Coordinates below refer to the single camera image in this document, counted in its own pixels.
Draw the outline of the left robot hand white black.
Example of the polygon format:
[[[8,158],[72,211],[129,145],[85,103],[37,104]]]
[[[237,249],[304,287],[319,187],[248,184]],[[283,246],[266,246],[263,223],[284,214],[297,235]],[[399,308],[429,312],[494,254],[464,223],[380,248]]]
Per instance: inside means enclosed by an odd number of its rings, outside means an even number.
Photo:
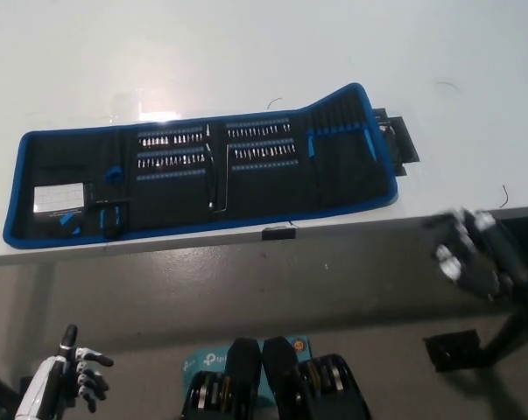
[[[77,345],[78,327],[69,325],[57,352],[44,359],[22,396],[14,418],[61,419],[65,411],[81,399],[89,413],[107,398],[109,384],[100,367],[111,368],[114,361],[99,351]]]

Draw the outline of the right robot hand black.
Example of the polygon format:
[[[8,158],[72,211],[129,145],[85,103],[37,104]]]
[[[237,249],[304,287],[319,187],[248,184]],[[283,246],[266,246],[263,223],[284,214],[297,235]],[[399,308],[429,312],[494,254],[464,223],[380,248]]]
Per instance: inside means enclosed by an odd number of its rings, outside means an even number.
[[[479,298],[528,305],[528,261],[517,240],[487,211],[462,208],[422,221],[440,231],[432,252],[442,274]]]

